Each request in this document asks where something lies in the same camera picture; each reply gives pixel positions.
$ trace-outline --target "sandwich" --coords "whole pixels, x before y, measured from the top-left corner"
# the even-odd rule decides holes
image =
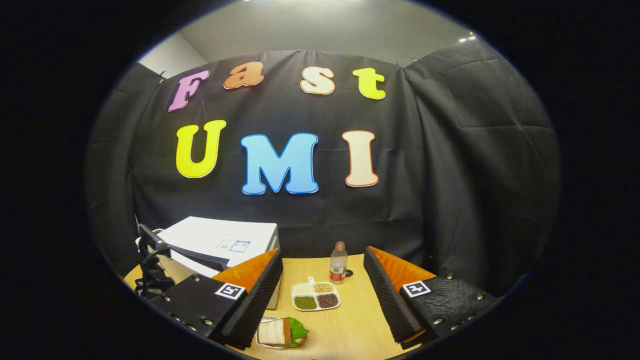
[[[307,340],[302,323],[294,318],[282,318],[258,325],[258,342],[275,347],[298,347]]]

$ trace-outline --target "table surface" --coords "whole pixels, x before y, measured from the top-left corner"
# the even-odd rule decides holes
[[[353,276],[336,285],[341,304],[335,309],[320,311],[298,311],[291,302],[291,287],[308,282],[329,281],[329,258],[283,259],[284,269],[275,309],[266,309],[264,316],[283,318],[291,316],[309,330],[307,341],[298,348],[283,350],[261,347],[255,343],[238,352],[259,359],[388,359],[415,349],[403,350],[394,342],[391,330],[382,314],[378,298],[367,272],[364,270],[364,255],[350,255],[347,268]],[[140,278],[140,268],[132,270],[124,281],[133,288],[133,280]]]

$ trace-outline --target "letter m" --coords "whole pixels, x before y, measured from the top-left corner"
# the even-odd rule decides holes
[[[242,192],[247,195],[263,194],[267,187],[260,181],[264,174],[273,192],[279,192],[284,178],[290,172],[285,189],[290,193],[314,193],[318,184],[314,181],[313,150],[318,137],[298,133],[290,137],[282,155],[278,156],[269,139],[264,135],[249,135],[240,140],[246,149],[246,184]]]

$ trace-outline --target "bottle label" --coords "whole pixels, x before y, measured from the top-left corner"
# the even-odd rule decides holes
[[[343,266],[341,268],[336,268],[331,266],[329,269],[329,278],[333,281],[342,281],[345,278],[345,274],[347,273],[347,267]]]

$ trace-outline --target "foam letter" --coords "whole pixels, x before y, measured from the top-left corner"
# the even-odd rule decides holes
[[[213,120],[204,124],[207,132],[207,145],[204,159],[199,163],[191,161],[191,145],[193,135],[198,132],[197,125],[187,125],[178,129],[178,148],[175,151],[175,166],[184,177],[203,177],[213,170],[218,160],[218,142],[220,131],[227,126],[224,120]]]
[[[193,74],[191,76],[187,76],[186,78],[180,79],[178,81],[178,91],[175,93],[175,97],[173,98],[173,103],[169,105],[169,112],[175,111],[178,109],[182,109],[187,106],[189,101],[187,101],[187,94],[189,96],[193,96],[198,90],[198,85],[200,84],[200,80],[204,80],[209,77],[209,71],[201,71],[198,74]]]
[[[225,89],[235,89],[240,86],[253,86],[264,79],[262,75],[263,65],[259,61],[252,61],[234,67],[225,83],[222,85]]]
[[[308,94],[328,95],[335,91],[333,71],[326,67],[309,66],[302,70],[300,87]]]
[[[378,183],[378,176],[373,173],[371,160],[371,142],[376,135],[370,131],[353,130],[342,134],[342,138],[349,144],[349,159],[351,172],[345,179],[349,186],[363,187]]]
[[[376,81],[384,81],[385,77],[376,74],[376,69],[366,67],[354,70],[353,74],[358,77],[358,89],[364,97],[376,100],[384,99],[386,93],[383,90],[378,90]]]
[[[317,142],[316,135],[294,134],[284,147],[282,155],[278,156],[266,136],[245,136],[240,140],[240,144],[246,149],[246,184],[242,187],[242,192],[260,195],[267,190],[260,181],[260,171],[273,192],[280,191],[288,171],[291,171],[289,182],[285,185],[288,192],[316,192],[318,184],[314,181],[313,150]]]

